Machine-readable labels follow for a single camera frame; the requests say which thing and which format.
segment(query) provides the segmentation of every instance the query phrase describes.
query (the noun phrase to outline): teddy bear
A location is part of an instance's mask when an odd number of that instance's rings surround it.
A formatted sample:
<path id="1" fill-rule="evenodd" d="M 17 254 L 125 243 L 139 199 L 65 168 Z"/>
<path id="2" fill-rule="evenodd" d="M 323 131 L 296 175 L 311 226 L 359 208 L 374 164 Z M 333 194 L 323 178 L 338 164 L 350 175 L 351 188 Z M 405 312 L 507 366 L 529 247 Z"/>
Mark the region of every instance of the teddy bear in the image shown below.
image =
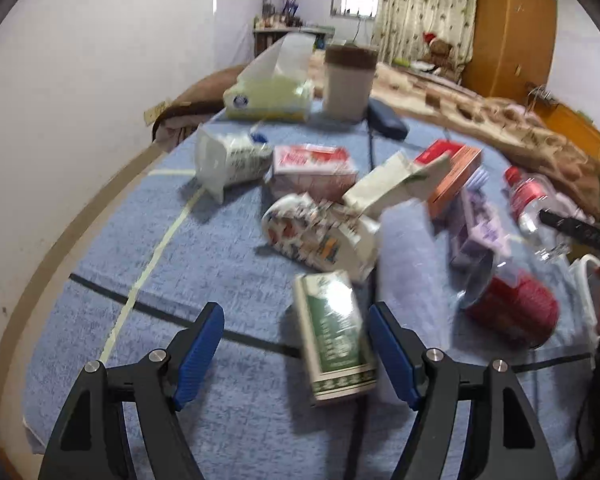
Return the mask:
<path id="1" fill-rule="evenodd" d="M 425 32 L 422 37 L 429 51 L 420 60 L 435 65 L 437 75 L 456 81 L 456 67 L 450 58 L 453 46 L 432 32 Z"/>

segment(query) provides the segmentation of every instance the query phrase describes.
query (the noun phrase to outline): bedspread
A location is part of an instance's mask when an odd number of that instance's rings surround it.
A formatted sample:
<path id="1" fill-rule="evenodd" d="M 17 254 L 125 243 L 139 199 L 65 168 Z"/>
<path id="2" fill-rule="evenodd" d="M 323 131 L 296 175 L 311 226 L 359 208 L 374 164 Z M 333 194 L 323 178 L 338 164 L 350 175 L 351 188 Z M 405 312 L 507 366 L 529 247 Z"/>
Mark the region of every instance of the bedspread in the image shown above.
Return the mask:
<path id="1" fill-rule="evenodd" d="M 360 176 L 370 171 L 372 160 L 380 164 L 398 150 L 413 158 L 445 136 L 478 145 L 491 173 L 487 196 L 503 210 L 505 227 L 514 229 L 501 193 L 508 165 L 503 156 L 476 140 L 407 122 L 411 133 L 405 142 L 375 137 L 372 154 L 365 123 L 328 121 L 320 114 L 320 103 L 307 124 L 266 123 L 258 131 L 274 144 L 345 146 Z M 223 114 L 208 124 L 210 131 L 223 133 L 250 127 L 225 121 Z M 108 366 L 136 362 L 150 350 L 164 348 L 207 301 L 216 301 L 224 308 L 225 336 L 198 398 L 178 414 L 206 478 L 389 478 L 414 413 L 406 404 L 383 404 L 373 394 L 310 406 L 290 306 L 293 276 L 311 270 L 266 246 L 260 217 L 272 198 L 265 187 L 232 188 L 221 206 L 200 191 L 192 176 L 194 138 L 177 147 L 129 194 L 66 282 L 27 371 L 23 410 L 34 451 L 43 451 L 80 368 L 98 358 L 116 323 L 120 332 L 110 346 Z M 177 229 L 162 244 L 174 224 Z M 436 242 L 442 258 L 444 237 L 442 233 Z M 560 304 L 560 324 L 547 345 L 512 353 L 497 338 L 463 325 L 449 327 L 455 336 L 447 351 L 466 362 L 486 363 L 502 354 L 512 364 L 529 364 L 532 371 L 519 378 L 564 478 L 574 464 L 574 419 L 590 375 L 589 361 L 582 358 L 586 331 L 566 268 L 539 272 L 549 273 Z M 146 279 L 138 286 L 141 276 Z M 445 307 L 453 309 L 456 292 L 447 286 Z M 136 292 L 133 308 L 120 323 Z M 362 307 L 372 301 L 368 284 L 358 287 L 356 295 Z M 411 328 L 422 332 L 427 343 L 426 324 L 415 317 Z M 459 405 L 445 479 L 458 471 L 467 404 Z M 152 478 L 132 406 L 125 407 L 125 418 L 138 478 Z"/>

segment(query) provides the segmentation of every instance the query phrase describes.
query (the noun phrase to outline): wooden cabinet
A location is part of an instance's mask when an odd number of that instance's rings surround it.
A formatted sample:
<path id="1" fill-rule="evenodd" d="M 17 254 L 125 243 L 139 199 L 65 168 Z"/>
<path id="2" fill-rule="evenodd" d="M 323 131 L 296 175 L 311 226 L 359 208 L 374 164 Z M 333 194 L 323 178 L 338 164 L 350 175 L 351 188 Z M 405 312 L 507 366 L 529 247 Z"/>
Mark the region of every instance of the wooden cabinet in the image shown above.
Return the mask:
<path id="1" fill-rule="evenodd" d="M 587 155 L 600 162 L 600 131 L 566 105 L 547 106 L 538 102 L 534 111 L 554 132 L 563 134 Z"/>
<path id="2" fill-rule="evenodd" d="M 462 84 L 521 104 L 547 82 L 554 56 L 556 0 L 478 0 L 474 56 Z"/>

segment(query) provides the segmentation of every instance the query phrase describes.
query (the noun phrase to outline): brown cup lid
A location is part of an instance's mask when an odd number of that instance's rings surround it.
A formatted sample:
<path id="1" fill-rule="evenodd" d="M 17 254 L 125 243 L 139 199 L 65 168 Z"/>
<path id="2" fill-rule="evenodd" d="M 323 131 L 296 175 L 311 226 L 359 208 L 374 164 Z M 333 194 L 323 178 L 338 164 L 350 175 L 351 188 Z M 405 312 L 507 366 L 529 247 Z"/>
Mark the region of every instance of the brown cup lid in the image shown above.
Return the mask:
<path id="1" fill-rule="evenodd" d="M 354 45 L 329 45 L 324 54 L 327 64 L 375 70 L 378 63 L 378 51 Z"/>

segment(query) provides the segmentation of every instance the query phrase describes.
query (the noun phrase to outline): curtain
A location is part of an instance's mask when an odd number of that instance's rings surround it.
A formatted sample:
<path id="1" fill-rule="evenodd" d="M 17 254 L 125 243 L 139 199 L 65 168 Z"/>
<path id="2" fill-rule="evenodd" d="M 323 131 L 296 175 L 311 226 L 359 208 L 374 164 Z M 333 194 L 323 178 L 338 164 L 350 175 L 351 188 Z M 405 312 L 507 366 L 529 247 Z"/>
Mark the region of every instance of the curtain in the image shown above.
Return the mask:
<path id="1" fill-rule="evenodd" d="M 471 61 L 476 0 L 379 0 L 372 43 L 380 59 L 418 60 L 428 52 L 423 32 L 453 46 L 451 59 L 462 68 Z"/>

